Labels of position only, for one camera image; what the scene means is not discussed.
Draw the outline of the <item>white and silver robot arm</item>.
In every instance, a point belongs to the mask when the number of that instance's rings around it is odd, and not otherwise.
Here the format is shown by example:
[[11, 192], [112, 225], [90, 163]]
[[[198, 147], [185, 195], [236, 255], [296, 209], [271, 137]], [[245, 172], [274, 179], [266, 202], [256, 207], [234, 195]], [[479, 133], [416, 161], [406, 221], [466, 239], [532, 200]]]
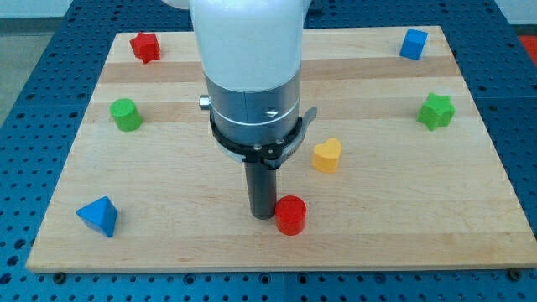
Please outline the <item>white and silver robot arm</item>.
[[299, 114], [310, 0], [164, 0], [189, 11], [216, 141], [236, 160], [277, 169], [316, 110]]

